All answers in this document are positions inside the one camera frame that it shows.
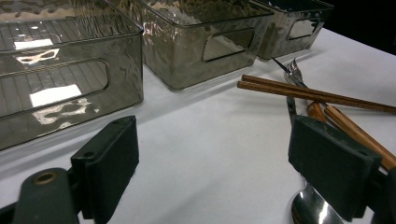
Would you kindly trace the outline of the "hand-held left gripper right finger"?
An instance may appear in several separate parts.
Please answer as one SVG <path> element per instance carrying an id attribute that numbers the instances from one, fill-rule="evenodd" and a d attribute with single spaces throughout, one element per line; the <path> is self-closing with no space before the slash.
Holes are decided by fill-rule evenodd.
<path id="1" fill-rule="evenodd" d="M 346 221 L 362 217 L 381 156 L 327 123 L 293 118 L 289 162 Z"/>

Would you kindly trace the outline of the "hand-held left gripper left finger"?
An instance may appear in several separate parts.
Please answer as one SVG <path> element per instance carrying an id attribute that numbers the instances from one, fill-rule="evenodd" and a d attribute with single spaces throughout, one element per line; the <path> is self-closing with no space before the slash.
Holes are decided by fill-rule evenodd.
<path id="1" fill-rule="evenodd" d="M 108 123 L 71 157 L 71 163 L 86 202 L 83 217 L 107 224 L 139 163 L 135 116 Z"/>

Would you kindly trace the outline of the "wooden-handled metal knife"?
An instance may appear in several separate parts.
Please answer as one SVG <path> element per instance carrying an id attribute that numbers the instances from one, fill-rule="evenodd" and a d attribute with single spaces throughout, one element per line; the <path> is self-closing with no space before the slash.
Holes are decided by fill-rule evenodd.
<path id="1" fill-rule="evenodd" d="M 277 59 L 273 59 L 273 61 L 284 71 L 284 78 L 289 84 L 306 88 L 306 85 L 303 81 L 302 72 L 295 59 L 293 59 L 287 65 L 282 64 Z M 311 118 L 326 121 L 325 115 L 318 102 L 308 103 L 306 112 Z"/>

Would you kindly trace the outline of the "smoky clear plastic bin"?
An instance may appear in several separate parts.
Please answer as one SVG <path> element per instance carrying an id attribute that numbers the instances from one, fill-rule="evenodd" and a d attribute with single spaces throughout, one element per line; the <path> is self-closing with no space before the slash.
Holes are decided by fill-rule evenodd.
<path id="1" fill-rule="evenodd" d="M 0 0 L 0 151 L 141 103 L 141 39 L 109 0 Z"/>
<path id="2" fill-rule="evenodd" d="M 310 49 L 333 5 L 321 0 L 249 0 L 274 12 L 258 56 L 263 60 Z"/>
<path id="3" fill-rule="evenodd" d="M 248 0 L 107 0 L 143 28 L 144 64 L 181 90 L 254 63 L 273 17 Z"/>

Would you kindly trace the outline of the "wooden-handled metal fork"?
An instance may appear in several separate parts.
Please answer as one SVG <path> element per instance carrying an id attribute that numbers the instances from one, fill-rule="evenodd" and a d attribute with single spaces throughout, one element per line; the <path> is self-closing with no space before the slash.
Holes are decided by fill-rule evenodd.
<path id="1" fill-rule="evenodd" d="M 339 109 L 334 106 L 327 105 L 325 103 L 319 103 L 321 110 L 323 111 L 326 121 L 330 119 L 332 123 L 336 125 L 341 131 L 348 134 L 357 142 L 372 149 L 382 156 L 382 166 L 390 170 L 396 168 L 396 156 L 393 155 L 389 150 L 378 143 L 371 135 L 359 127 L 353 120 L 348 118 Z"/>

